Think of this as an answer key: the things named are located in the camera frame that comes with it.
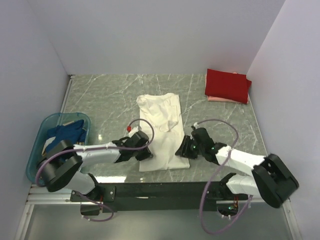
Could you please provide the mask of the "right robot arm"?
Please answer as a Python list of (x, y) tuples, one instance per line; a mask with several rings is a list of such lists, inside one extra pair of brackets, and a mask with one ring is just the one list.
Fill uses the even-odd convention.
[(210, 163), (242, 172), (231, 172), (219, 181), (213, 194), (218, 200), (252, 195), (261, 197), (273, 208), (279, 208), (299, 188), (297, 179), (276, 154), (254, 155), (214, 142), (203, 127), (184, 136), (175, 155), (192, 160), (202, 156)]

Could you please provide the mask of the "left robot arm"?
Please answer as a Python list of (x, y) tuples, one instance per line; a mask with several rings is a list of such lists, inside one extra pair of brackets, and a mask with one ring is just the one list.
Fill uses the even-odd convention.
[(66, 188), (94, 201), (103, 195), (103, 190), (94, 175), (84, 174), (80, 169), (102, 163), (127, 162), (132, 157), (138, 161), (146, 160), (153, 157), (148, 148), (151, 141), (141, 130), (101, 145), (72, 145), (70, 141), (62, 140), (37, 165), (35, 182), (49, 192)]

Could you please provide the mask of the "white t-shirt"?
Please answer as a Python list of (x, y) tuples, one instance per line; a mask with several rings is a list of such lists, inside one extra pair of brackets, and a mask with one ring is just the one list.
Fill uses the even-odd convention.
[(165, 95), (140, 95), (136, 99), (139, 117), (147, 120), (154, 129), (154, 139), (148, 146), (152, 158), (142, 160), (140, 172), (188, 169), (189, 160), (175, 155), (185, 136), (180, 97)]

